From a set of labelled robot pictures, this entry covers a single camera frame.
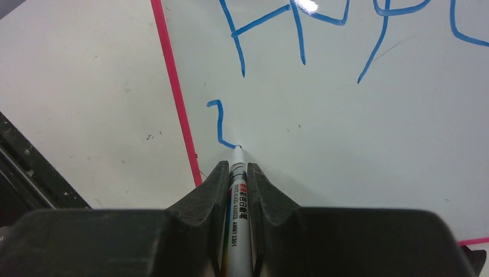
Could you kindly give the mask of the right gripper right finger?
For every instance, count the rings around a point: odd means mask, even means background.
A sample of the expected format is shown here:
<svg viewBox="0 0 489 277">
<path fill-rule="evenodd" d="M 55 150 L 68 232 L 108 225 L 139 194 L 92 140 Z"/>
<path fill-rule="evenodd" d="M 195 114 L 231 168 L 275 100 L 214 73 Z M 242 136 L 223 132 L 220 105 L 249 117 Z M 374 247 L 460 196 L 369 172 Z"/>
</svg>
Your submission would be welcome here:
<svg viewBox="0 0 489 277">
<path fill-rule="evenodd" d="M 448 226 L 414 209 L 302 207 L 247 166 L 255 276 L 473 276 Z"/>
</svg>

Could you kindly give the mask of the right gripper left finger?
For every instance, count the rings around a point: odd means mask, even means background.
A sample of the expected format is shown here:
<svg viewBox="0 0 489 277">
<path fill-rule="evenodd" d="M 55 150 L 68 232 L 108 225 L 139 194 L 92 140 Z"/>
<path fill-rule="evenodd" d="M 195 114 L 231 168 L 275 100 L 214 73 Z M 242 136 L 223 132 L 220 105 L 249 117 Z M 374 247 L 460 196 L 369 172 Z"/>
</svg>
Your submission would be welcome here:
<svg viewBox="0 0 489 277">
<path fill-rule="evenodd" d="M 2 276 L 219 276 L 228 162 L 167 209 L 41 209 L 1 243 Z"/>
</svg>

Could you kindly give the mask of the white marker pen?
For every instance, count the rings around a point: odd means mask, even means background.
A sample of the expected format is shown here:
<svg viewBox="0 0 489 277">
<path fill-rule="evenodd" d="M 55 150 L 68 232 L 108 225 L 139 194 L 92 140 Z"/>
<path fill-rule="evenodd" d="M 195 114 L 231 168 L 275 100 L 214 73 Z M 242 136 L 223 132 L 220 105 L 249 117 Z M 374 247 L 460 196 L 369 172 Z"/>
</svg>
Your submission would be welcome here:
<svg viewBox="0 0 489 277">
<path fill-rule="evenodd" d="M 221 275 L 253 275 L 247 172 L 244 152 L 240 146 L 233 150 L 229 173 Z"/>
</svg>

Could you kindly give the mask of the pink-framed whiteboard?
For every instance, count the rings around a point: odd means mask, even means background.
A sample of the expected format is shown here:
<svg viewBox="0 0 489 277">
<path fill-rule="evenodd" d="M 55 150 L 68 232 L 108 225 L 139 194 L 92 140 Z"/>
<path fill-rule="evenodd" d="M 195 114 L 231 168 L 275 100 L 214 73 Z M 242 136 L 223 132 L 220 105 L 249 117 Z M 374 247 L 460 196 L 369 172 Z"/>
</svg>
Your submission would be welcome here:
<svg viewBox="0 0 489 277">
<path fill-rule="evenodd" d="M 240 145 L 301 205 L 488 242 L 487 1 L 152 1 L 193 181 Z"/>
</svg>

